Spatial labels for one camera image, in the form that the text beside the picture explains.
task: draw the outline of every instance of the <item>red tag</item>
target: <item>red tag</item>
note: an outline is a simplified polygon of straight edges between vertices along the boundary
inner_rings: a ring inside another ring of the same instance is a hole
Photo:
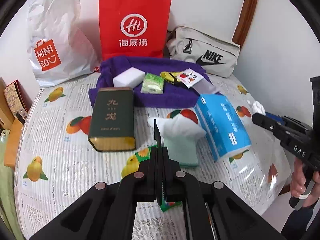
[[[36,46],[35,54],[41,65],[42,71],[49,70],[61,64],[52,39],[46,42],[40,40],[37,42]]]

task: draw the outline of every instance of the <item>purple towel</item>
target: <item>purple towel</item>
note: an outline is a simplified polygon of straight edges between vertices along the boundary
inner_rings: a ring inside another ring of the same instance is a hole
[[[96,88],[89,89],[91,106],[93,107],[94,105],[99,88],[113,87],[113,78],[131,67],[158,76],[160,76],[162,71],[175,72],[191,68],[203,75],[206,80],[210,81],[201,66],[190,62],[153,57],[113,57],[101,63],[101,76],[98,78]],[[133,89],[135,106],[188,108],[194,107],[199,97],[199,94],[193,88],[185,89],[175,87],[166,81],[164,82],[164,93],[161,95],[143,94],[140,92],[141,86],[142,84]]]

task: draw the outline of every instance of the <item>tissue box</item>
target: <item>tissue box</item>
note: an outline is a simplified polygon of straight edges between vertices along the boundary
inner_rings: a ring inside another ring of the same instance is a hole
[[[229,100],[223,95],[200,95],[196,114],[215,161],[244,152],[251,145],[244,128]]]

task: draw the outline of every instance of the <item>wooden furniture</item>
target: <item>wooden furniture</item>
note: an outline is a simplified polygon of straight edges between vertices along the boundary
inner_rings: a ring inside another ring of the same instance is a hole
[[[14,169],[23,125],[15,118],[11,126],[7,147],[4,153],[4,165]]]
[[[10,129],[14,120],[14,116],[7,104],[3,90],[4,86],[0,82],[0,125],[3,129]]]
[[[242,5],[239,22],[232,38],[232,41],[239,44],[241,48],[249,32],[257,2],[258,0],[244,0]]]

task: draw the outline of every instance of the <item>white wall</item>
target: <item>white wall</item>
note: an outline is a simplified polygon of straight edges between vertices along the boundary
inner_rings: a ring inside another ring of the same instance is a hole
[[[289,0],[258,0],[234,74],[267,111],[312,125],[320,43]]]
[[[28,0],[11,20],[0,37],[0,77],[6,84],[18,79],[32,100],[39,86],[33,76],[27,55]],[[98,0],[80,0],[79,27],[100,55]],[[202,30],[231,40],[235,31],[243,0],[172,0],[169,29],[177,24],[194,24]]]

